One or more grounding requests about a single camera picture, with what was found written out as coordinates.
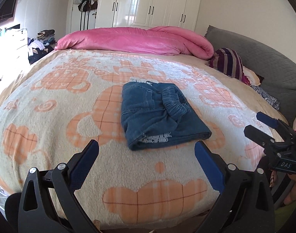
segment headboard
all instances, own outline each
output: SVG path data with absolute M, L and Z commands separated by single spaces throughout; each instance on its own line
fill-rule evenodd
M 273 48 L 246 36 L 209 26 L 205 37 L 214 50 L 235 50 L 243 65 L 264 77 L 261 87 L 280 101 L 289 125 L 296 117 L 296 64 Z

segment blue gripper pad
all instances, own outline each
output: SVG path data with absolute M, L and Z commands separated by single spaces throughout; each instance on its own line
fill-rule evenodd
M 257 113 L 257 119 L 260 122 L 265 123 L 267 126 L 271 127 L 272 129 L 276 129 L 278 126 L 278 122 L 276 119 L 271 118 L 270 116 L 268 116 L 262 112 Z
M 222 194 L 225 188 L 224 175 L 214 161 L 211 151 L 199 141 L 195 144 L 194 153 L 212 188 Z
M 99 146 L 95 140 L 91 140 L 82 152 L 76 153 L 74 159 L 79 156 L 79 160 L 73 167 L 69 179 L 69 189 L 75 192 L 82 187 L 99 153 Z

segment beige wall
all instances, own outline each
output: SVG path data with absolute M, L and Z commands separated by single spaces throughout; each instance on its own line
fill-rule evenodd
M 15 16 L 0 24 L 9 28 L 21 24 L 28 36 L 34 38 L 45 29 L 54 29 L 56 40 L 66 34 L 68 0 L 18 0 Z
M 287 0 L 201 0 L 195 32 L 204 35 L 209 25 L 258 40 L 296 63 L 296 13 Z

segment wall-mounted tv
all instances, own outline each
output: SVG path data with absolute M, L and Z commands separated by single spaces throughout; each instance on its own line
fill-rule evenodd
M 14 15 L 17 0 L 6 0 L 0 8 L 0 23 L 12 18 Z

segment pink blanket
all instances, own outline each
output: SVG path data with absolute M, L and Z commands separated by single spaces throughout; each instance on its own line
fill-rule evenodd
M 76 31 L 61 38 L 56 50 L 67 48 L 112 50 L 158 55 L 194 55 L 209 60 L 212 44 L 193 31 L 174 26 L 158 26 L 149 30 L 116 27 Z

